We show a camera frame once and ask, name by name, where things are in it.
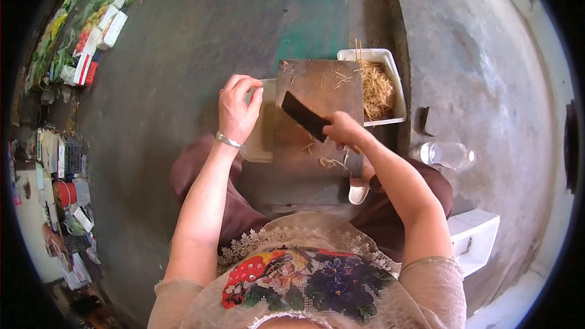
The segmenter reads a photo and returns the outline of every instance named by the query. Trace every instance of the woman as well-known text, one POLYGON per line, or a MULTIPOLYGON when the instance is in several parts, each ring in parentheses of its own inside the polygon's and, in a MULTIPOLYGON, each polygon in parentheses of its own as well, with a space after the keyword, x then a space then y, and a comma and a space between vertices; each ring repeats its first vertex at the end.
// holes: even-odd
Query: woman
POLYGON ((463 327, 448 182, 335 112, 323 132, 363 150, 373 201, 350 223, 316 212, 269 221, 232 184, 261 104, 258 88, 245 105, 252 87, 261 82, 232 76, 219 94, 216 138, 189 146, 173 166, 183 206, 149 328, 463 327))

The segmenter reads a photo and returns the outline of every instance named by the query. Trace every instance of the wooden cutting board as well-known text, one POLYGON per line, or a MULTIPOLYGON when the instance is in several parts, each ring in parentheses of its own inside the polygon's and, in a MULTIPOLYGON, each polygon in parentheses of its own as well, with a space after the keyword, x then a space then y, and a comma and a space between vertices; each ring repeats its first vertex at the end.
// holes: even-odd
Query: wooden cutting board
POLYGON ((344 111, 363 124, 362 74, 357 62, 288 59, 278 62, 274 122, 273 163, 285 175, 309 177, 360 177, 363 156, 347 152, 346 169, 335 164, 326 169, 320 158, 344 163, 346 150, 337 150, 329 138, 324 143, 282 110, 282 99, 290 91, 302 104, 323 117, 344 111))

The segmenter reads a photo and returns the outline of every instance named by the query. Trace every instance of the embroidered parrot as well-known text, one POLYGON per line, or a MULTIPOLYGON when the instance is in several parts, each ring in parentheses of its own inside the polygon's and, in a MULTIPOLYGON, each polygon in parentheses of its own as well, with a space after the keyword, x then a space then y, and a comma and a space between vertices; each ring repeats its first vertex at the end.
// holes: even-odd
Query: embroidered parrot
POLYGON ((222 293, 222 305, 225 309, 242 304, 246 299, 244 283, 252 283, 274 272, 282 264, 291 260, 291 256, 284 250, 277 249, 272 252, 263 252, 244 260, 232 269, 228 276, 228 282, 222 293))

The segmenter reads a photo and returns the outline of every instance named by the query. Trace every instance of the concrete floor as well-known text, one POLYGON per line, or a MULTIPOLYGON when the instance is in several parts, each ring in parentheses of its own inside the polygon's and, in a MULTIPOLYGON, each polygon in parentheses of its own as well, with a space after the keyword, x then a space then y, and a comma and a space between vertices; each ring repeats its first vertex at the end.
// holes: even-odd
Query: concrete floor
MULTIPOLYGON (((169 170, 182 147, 216 131, 228 77, 275 77, 281 58, 334 59, 354 37, 394 47, 388 0, 137 0, 127 14, 77 121, 90 146, 103 286, 145 326, 179 215, 169 170)), ((395 128, 380 137, 395 143, 395 128)), ((245 164, 242 180, 262 174, 262 165, 245 164)), ((262 204, 254 183, 238 188, 262 204)))
POLYGON ((399 0, 399 6, 404 31, 396 33, 395 57, 408 68, 402 76, 413 115, 401 130, 409 134, 410 149, 403 151, 416 157, 427 141, 475 150, 472 168, 442 170, 453 186, 455 213, 481 208, 501 217, 488 264, 463 284, 471 316, 515 284, 544 236, 553 153, 562 152, 553 148, 552 85, 510 0, 399 0), (441 115, 436 137, 420 132, 417 115, 428 106, 441 115))

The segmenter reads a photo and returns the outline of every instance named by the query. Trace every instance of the plastic bottle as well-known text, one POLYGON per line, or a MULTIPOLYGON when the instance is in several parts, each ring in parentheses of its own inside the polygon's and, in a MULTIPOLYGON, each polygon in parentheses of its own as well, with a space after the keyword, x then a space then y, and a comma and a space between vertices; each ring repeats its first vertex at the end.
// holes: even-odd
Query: plastic bottle
POLYGON ((420 159, 424 164, 458 170, 475 160, 475 152, 462 143, 425 143, 420 147, 420 159))

